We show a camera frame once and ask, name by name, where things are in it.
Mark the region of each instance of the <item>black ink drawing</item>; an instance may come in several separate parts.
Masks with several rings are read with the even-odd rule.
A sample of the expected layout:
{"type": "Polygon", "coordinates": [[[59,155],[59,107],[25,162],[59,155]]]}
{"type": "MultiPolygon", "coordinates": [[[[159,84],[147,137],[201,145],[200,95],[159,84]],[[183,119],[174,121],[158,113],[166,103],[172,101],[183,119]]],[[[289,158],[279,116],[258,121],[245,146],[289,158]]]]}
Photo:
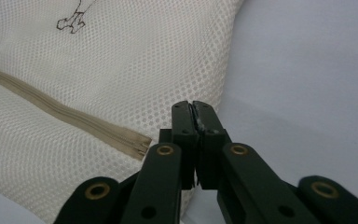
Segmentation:
{"type": "Polygon", "coordinates": [[[65,27],[71,28],[71,34],[76,33],[80,30],[83,26],[86,25],[83,22],[82,18],[84,13],[94,4],[97,0],[80,0],[80,3],[75,10],[74,15],[72,17],[68,17],[57,22],[57,29],[63,30],[65,27]]]}

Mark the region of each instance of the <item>mesh laundry bag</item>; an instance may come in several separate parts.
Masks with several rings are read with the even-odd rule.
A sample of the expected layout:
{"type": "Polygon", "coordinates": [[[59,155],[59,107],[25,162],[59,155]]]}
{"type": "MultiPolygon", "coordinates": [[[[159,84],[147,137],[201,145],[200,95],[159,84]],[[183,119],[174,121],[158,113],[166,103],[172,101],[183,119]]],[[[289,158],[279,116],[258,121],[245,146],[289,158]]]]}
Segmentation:
{"type": "Polygon", "coordinates": [[[0,0],[0,193],[51,223],[82,182],[137,172],[174,103],[217,107],[240,5],[0,0]]]}

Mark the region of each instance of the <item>beige zipper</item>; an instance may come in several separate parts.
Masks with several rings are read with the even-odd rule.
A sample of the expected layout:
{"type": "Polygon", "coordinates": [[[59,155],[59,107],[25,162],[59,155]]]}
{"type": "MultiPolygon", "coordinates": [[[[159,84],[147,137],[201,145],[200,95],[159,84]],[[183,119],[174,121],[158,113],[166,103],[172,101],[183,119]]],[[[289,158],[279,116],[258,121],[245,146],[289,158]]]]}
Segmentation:
{"type": "Polygon", "coordinates": [[[151,138],[63,105],[42,91],[8,74],[0,72],[0,85],[56,119],[94,135],[111,147],[137,160],[141,160],[149,148],[151,138]]]}

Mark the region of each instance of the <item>metal rivet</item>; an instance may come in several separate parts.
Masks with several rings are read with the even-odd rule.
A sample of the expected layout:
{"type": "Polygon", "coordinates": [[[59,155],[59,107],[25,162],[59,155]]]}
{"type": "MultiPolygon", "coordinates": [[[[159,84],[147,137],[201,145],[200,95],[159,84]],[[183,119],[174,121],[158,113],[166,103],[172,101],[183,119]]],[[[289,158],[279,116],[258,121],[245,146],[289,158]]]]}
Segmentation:
{"type": "Polygon", "coordinates": [[[98,182],[86,189],[86,198],[90,200],[98,200],[106,196],[110,191],[109,185],[104,182],[98,182]]]}
{"type": "Polygon", "coordinates": [[[339,196],[336,188],[322,181],[313,182],[310,187],[315,193],[328,199],[335,199],[339,196]]]}
{"type": "Polygon", "coordinates": [[[244,156],[249,152],[249,149],[243,146],[232,146],[230,150],[232,153],[241,156],[244,156]]]}
{"type": "Polygon", "coordinates": [[[161,156],[167,156],[173,154],[173,148],[168,146],[163,146],[157,148],[157,153],[161,156]]]}

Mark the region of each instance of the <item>white background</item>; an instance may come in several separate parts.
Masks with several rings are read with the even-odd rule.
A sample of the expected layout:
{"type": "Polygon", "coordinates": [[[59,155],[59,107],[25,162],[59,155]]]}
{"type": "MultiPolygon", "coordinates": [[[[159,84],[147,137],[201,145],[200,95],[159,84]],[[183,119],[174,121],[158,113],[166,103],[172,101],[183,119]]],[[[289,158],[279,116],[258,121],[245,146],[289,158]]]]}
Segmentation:
{"type": "MultiPolygon", "coordinates": [[[[358,0],[245,0],[220,119],[283,180],[336,180],[358,196],[358,0]]],[[[196,190],[185,224],[224,223],[196,190]]],[[[0,224],[42,223],[0,195],[0,224]]]]}

